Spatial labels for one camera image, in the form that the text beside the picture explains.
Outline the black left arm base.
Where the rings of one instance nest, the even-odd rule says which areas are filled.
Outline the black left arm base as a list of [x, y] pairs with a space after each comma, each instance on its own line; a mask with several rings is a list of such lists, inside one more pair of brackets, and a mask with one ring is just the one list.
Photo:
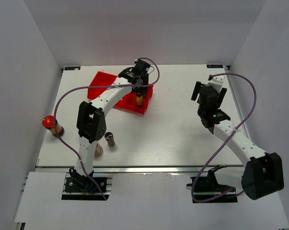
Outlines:
[[70, 175], [66, 175], [62, 190], [62, 200], [74, 200], [74, 201], [106, 201], [112, 190], [112, 178], [111, 177], [94, 177], [94, 180], [98, 183], [103, 195], [94, 182], [89, 180], [86, 185], [81, 185], [72, 179]]

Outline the yellow-label dark sauce bottle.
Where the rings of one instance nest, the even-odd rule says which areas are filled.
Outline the yellow-label dark sauce bottle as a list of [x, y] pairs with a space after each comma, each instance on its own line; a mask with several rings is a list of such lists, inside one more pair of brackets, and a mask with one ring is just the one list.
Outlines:
[[136, 105], [138, 107], [143, 106], [143, 93], [136, 93]]

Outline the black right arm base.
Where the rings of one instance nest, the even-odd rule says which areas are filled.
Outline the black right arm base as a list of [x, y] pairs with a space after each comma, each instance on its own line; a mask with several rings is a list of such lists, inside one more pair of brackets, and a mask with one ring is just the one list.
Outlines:
[[186, 187], [192, 191], [193, 197], [196, 200], [205, 201], [205, 203], [237, 203], [237, 191], [236, 188], [230, 187], [224, 184], [218, 184], [213, 177], [213, 173], [220, 169], [227, 169], [227, 166], [218, 165], [207, 171], [206, 174], [202, 174], [197, 179], [194, 188], [193, 183], [196, 177], [191, 177], [191, 182], [186, 184]]

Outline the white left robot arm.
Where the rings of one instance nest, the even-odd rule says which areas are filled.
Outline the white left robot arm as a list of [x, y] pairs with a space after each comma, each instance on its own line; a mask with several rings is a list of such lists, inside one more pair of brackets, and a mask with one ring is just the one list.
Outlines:
[[81, 191], [93, 187], [93, 159], [98, 141], [106, 133], [105, 117], [124, 96], [144, 89], [148, 84], [150, 64], [137, 59], [135, 65], [121, 71], [115, 81], [98, 97], [79, 106], [77, 129], [80, 136], [79, 158], [69, 170], [73, 182]]

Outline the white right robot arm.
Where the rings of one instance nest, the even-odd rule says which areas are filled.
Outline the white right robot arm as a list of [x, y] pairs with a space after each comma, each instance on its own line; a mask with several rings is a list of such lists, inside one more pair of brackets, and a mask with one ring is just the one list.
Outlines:
[[202, 84], [198, 81], [191, 97], [199, 104], [197, 114], [202, 125], [222, 140], [242, 163], [242, 167], [218, 165], [210, 169], [205, 185], [213, 191], [226, 186], [238, 188], [252, 200], [282, 190], [284, 177], [281, 157], [256, 146], [220, 110], [226, 91], [221, 84]]

